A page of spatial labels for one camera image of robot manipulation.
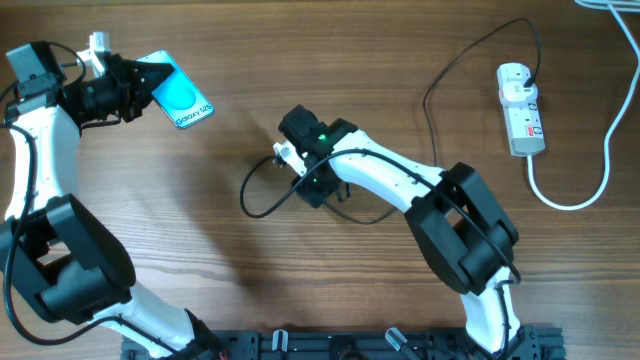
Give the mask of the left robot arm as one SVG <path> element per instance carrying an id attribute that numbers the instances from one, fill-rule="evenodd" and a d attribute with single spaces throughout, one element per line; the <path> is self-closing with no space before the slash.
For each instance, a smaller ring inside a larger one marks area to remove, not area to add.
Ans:
<path id="1" fill-rule="evenodd" d="M 222 341 L 190 311 L 141 285 L 122 243 L 80 202 L 76 155 L 84 130 L 129 122 L 175 73 L 169 63 L 128 60 L 95 33 L 69 80 L 50 41 L 12 49 L 14 70 L 2 127 L 15 144 L 14 193 L 1 226 L 2 293 L 14 329 L 25 332 L 13 298 L 44 321 L 78 335 L 103 326 L 153 359 L 224 359 Z"/>

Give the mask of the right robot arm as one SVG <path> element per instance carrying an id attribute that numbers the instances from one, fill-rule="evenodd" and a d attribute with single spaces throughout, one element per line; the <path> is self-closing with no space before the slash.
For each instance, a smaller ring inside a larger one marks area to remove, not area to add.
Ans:
<path id="1" fill-rule="evenodd" d="M 274 150 L 297 176 L 293 190 L 318 208 L 355 184 L 400 211 L 433 273 L 459 293 L 466 332 L 486 354 L 506 358 L 520 328 L 509 287 L 518 232 L 480 175 L 457 163 L 445 170 L 388 150 L 356 125 L 325 124 L 305 107 L 278 126 L 285 142 Z"/>

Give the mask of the white power strip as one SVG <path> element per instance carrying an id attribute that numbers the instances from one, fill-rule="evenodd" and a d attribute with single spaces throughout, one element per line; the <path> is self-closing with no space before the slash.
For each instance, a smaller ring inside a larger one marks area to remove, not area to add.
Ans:
<path id="1" fill-rule="evenodd" d="M 497 69 L 496 75 L 498 97 L 499 88 L 504 82 L 521 81 L 525 87 L 535 84 L 526 86 L 531 79 L 531 72 L 521 63 L 502 64 Z M 545 149 L 545 140 L 537 101 L 520 107 L 504 107 L 502 104 L 501 106 L 511 155 L 527 157 L 542 152 Z"/>

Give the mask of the Galaxy S25 smartphone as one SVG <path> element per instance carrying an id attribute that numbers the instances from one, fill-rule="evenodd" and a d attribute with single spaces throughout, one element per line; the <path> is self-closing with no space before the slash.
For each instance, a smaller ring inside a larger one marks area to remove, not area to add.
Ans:
<path id="1" fill-rule="evenodd" d="M 173 67 L 172 74 L 152 92 L 152 95 L 175 127 L 186 129 L 214 114 L 214 106 L 166 50 L 143 56 L 139 61 L 169 64 Z"/>

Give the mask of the white USB charger plug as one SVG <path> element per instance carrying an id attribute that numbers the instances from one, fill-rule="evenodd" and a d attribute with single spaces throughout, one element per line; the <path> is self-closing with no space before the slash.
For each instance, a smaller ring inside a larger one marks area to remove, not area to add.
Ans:
<path id="1" fill-rule="evenodd" d="M 504 107 L 520 107 L 537 101 L 535 84 L 525 87 L 521 81 L 507 81 L 499 88 L 499 99 Z"/>

